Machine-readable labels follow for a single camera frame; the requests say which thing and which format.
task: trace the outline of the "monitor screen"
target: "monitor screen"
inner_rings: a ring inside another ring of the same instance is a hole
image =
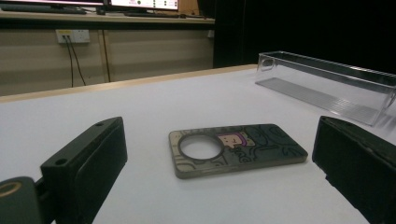
[[[148,10],[178,10],[177,0],[108,0],[111,7],[135,7]]]
[[[24,5],[58,5],[77,7],[98,7],[103,5],[103,0],[6,0],[1,3]]]

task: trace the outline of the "wall socket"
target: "wall socket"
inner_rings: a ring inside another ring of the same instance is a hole
[[[58,43],[65,44],[64,37],[69,37],[72,43],[90,43],[88,30],[55,30]]]

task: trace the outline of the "white table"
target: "white table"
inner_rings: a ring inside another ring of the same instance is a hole
[[[255,85],[254,67],[0,98],[0,180],[37,180],[39,166],[77,135],[122,116],[129,160],[94,223],[367,223],[311,159],[319,117],[337,116]],[[307,161],[176,178],[170,132],[256,123],[280,126]],[[395,116],[357,124],[396,144]]]

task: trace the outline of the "clear plastic box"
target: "clear plastic box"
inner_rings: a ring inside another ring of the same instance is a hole
[[[396,98],[396,76],[285,51],[260,54],[256,84],[375,125]]]

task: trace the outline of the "keyboard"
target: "keyboard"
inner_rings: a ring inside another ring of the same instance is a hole
[[[56,8],[43,6],[1,6],[3,11],[17,11],[17,12],[39,12],[39,13],[56,13],[56,14],[78,14],[85,15],[86,11],[73,8]]]
[[[178,18],[178,15],[156,14],[156,13],[139,13],[139,12],[124,12],[127,17],[151,17],[151,18]]]

